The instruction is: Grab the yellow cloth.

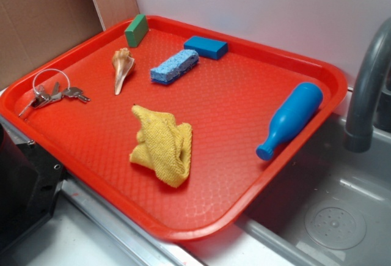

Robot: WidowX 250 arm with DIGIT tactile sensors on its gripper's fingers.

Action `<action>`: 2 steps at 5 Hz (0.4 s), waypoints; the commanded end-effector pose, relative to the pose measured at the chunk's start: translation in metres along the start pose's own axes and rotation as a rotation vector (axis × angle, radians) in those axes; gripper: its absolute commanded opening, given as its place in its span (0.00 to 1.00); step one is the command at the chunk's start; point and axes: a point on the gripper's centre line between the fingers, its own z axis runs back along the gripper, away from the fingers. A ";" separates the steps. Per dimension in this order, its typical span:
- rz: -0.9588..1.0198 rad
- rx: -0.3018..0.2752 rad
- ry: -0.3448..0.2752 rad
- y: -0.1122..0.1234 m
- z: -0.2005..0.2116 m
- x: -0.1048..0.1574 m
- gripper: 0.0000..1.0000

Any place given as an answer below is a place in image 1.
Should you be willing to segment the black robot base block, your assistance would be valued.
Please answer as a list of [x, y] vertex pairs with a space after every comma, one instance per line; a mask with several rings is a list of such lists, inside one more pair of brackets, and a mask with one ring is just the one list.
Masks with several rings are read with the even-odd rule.
[[36, 143], [16, 144], [1, 127], [1, 253], [54, 214], [63, 164]]

